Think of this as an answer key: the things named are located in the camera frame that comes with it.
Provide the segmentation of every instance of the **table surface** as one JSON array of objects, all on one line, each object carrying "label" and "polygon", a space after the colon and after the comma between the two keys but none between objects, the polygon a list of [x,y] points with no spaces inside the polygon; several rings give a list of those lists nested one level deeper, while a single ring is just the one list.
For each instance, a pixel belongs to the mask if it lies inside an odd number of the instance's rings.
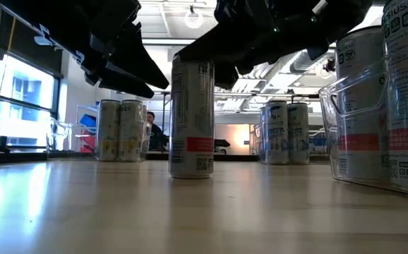
[{"label": "table surface", "polygon": [[0,165],[0,253],[406,253],[408,195],[334,181],[328,165]]}]

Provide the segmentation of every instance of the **white wall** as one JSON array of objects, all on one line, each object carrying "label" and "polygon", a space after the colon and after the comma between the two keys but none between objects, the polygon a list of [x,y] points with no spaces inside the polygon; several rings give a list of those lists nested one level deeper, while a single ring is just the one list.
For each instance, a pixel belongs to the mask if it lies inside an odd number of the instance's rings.
[{"label": "white wall", "polygon": [[226,140],[231,144],[225,148],[228,155],[249,155],[249,125],[248,124],[216,124],[215,138]]},{"label": "white wall", "polygon": [[[155,123],[161,127],[162,112],[154,110]],[[169,124],[169,111],[165,112],[165,123]],[[216,114],[215,124],[258,124],[259,115],[257,114]],[[309,114],[309,125],[322,126],[323,117],[319,113]]]},{"label": "white wall", "polygon": [[78,104],[95,105],[96,101],[109,99],[112,95],[116,96],[116,93],[111,93],[111,90],[98,88],[86,83],[84,71],[67,52],[63,52],[61,72],[64,75],[64,79],[61,81],[62,91],[60,94],[63,95],[63,97],[60,98],[61,104],[59,108],[61,111],[59,114],[60,116],[64,115],[64,121],[66,123],[76,122]]}]

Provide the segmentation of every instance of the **window frame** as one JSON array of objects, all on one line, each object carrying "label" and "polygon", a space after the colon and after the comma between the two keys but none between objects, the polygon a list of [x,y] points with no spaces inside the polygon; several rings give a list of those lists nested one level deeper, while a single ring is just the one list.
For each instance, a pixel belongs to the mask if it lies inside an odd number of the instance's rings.
[{"label": "window frame", "polygon": [[[49,73],[45,71],[43,68],[40,68],[39,66],[36,66],[33,63],[30,63],[26,61],[25,59],[22,59],[14,54],[7,54],[7,57],[13,57],[18,61],[22,61],[24,64],[29,65],[30,67],[36,68],[39,71],[42,71],[46,73],[47,75],[50,75],[54,79],[54,84],[53,84],[53,90],[52,90],[52,106],[51,108],[46,108],[46,107],[41,107],[37,104],[33,104],[30,102],[24,102],[19,99],[14,99],[6,96],[0,95],[0,102],[8,102],[13,105],[17,106],[22,106],[25,108],[30,108],[30,109],[35,109],[35,110],[40,110],[40,111],[46,111],[49,112],[50,116],[53,117],[54,119],[58,119],[58,110],[59,110],[59,90],[60,90],[60,79],[56,77],[55,75],[52,75],[52,73]],[[32,145],[9,145],[8,148],[13,148],[13,149],[40,149],[40,148],[45,148],[45,147],[37,147],[37,146],[32,146]]]}]

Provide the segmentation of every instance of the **exposed ductwork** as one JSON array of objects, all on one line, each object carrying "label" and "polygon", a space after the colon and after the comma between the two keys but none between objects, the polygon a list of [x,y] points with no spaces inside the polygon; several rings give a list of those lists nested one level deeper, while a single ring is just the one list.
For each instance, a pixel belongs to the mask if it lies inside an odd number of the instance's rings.
[{"label": "exposed ductwork", "polygon": [[299,52],[299,55],[294,61],[294,63],[290,65],[290,72],[295,74],[305,74],[306,72],[311,70],[311,67],[314,64],[316,64],[322,59],[326,59],[330,55],[331,53],[327,52],[322,56],[318,57],[317,59],[311,60],[307,52],[305,51]]}]

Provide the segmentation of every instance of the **clear plastic container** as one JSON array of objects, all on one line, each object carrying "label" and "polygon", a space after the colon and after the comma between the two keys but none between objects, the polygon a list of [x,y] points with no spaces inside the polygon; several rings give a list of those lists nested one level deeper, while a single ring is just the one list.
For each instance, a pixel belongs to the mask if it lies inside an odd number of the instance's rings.
[{"label": "clear plastic container", "polygon": [[150,133],[152,130],[152,125],[147,121],[144,122],[143,127],[143,139],[141,142],[140,148],[140,161],[146,160],[146,155],[149,152],[149,141],[150,141]]},{"label": "clear plastic container", "polygon": [[[408,155],[405,55],[408,53],[389,54],[320,90],[334,179],[408,193],[408,158],[403,159]],[[402,61],[400,72],[391,68],[397,61]],[[380,93],[369,92],[366,86],[372,80],[384,83]],[[347,103],[347,95],[353,100],[353,94],[354,103]]]},{"label": "clear plastic container", "polygon": [[47,159],[94,160],[96,128],[50,119],[47,129]]}]

